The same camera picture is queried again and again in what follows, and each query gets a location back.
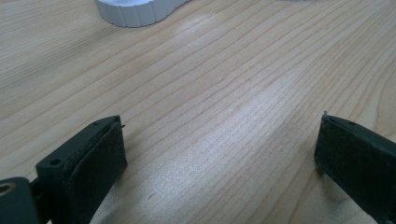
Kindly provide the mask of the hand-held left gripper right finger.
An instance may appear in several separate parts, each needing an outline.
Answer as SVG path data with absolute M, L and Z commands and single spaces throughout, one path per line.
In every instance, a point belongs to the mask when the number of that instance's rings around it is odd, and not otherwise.
M 323 115 L 315 163 L 378 224 L 396 224 L 396 143 L 347 119 Z

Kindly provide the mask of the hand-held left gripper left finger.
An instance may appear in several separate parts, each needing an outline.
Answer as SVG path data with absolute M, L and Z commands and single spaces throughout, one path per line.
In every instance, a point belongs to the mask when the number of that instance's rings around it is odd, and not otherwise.
M 127 166 L 119 116 L 99 119 L 36 165 L 53 224 L 90 224 Z

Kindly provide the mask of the white container with chrome rim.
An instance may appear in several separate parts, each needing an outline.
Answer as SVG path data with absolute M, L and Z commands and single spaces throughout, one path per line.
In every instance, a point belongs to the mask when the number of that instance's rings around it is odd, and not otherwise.
M 162 21 L 190 0 L 94 0 L 101 17 L 119 27 L 138 28 Z

